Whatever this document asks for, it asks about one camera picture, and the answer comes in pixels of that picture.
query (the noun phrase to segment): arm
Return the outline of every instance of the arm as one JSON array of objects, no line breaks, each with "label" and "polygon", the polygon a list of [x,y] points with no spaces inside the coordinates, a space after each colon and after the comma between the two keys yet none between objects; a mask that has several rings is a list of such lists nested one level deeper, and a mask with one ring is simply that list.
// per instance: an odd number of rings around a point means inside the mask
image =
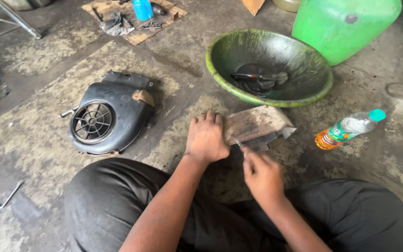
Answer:
[{"label": "arm", "polygon": [[331,252],[284,195],[283,167],[247,146],[243,152],[245,183],[294,252]]},{"label": "arm", "polygon": [[193,118],[182,160],[136,221],[119,252],[174,252],[205,169],[228,155],[221,116],[208,111]]}]

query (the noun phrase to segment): black pants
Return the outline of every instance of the black pants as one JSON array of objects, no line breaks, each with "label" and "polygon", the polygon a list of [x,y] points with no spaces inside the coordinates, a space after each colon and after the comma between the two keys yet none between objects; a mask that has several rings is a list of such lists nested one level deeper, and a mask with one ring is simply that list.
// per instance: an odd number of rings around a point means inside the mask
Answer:
[{"label": "black pants", "polygon": [[[73,251],[118,252],[169,177],[122,158],[82,169],[65,192]],[[289,189],[286,196],[335,252],[403,252],[403,203],[381,186],[335,179]],[[225,205],[197,192],[177,250],[282,252],[284,245],[256,201]]]}]

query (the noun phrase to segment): metal stand leg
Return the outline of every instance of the metal stand leg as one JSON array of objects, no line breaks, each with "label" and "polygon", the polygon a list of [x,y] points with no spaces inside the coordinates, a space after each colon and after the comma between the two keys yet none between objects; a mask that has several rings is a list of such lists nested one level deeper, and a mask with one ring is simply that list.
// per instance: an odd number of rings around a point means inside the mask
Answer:
[{"label": "metal stand leg", "polygon": [[36,39],[41,39],[42,35],[31,25],[29,25],[24,19],[16,13],[15,10],[10,8],[6,3],[0,0],[0,9],[2,9],[11,19],[13,19],[17,24],[23,27],[27,32],[29,32]]}]

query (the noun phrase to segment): concrete floor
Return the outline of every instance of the concrete floor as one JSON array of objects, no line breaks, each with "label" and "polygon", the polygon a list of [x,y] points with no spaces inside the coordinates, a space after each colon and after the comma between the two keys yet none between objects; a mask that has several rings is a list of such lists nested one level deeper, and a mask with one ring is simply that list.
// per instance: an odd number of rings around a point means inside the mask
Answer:
[{"label": "concrete floor", "polygon": [[[80,9],[88,0],[59,0],[22,13],[44,32],[33,40],[17,30],[0,37],[0,201],[25,185],[0,210],[0,251],[70,251],[62,192],[96,158],[79,155],[68,140],[68,118],[87,87],[112,69],[155,80],[154,126],[122,154],[168,172],[184,151],[188,122],[207,109],[227,114],[252,107],[224,91],[205,67],[205,50],[222,32],[258,28],[290,35],[295,14],[271,1],[253,17],[240,1],[175,0],[189,14],[135,47],[100,31]],[[0,31],[8,25],[0,24]],[[403,18],[362,51],[333,67],[335,82],[312,105],[284,109],[298,130],[270,144],[269,155],[287,168],[286,187],[324,178],[351,177],[385,186],[403,200],[403,100],[388,83],[403,83]],[[381,108],[387,118],[370,133],[332,151],[314,136],[345,115]],[[213,164],[200,190],[222,202],[251,197],[237,147]]]}]

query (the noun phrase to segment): hand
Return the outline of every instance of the hand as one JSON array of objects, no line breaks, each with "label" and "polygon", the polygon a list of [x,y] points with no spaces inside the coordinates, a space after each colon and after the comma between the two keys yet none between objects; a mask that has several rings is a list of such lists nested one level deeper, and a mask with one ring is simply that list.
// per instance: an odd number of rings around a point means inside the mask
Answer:
[{"label": "hand", "polygon": [[265,208],[279,206],[286,201],[284,195],[284,168],[269,156],[240,147],[243,152],[245,183],[259,205]]},{"label": "hand", "polygon": [[184,154],[206,165],[226,158],[230,147],[223,142],[222,130],[222,117],[214,111],[192,118]]}]

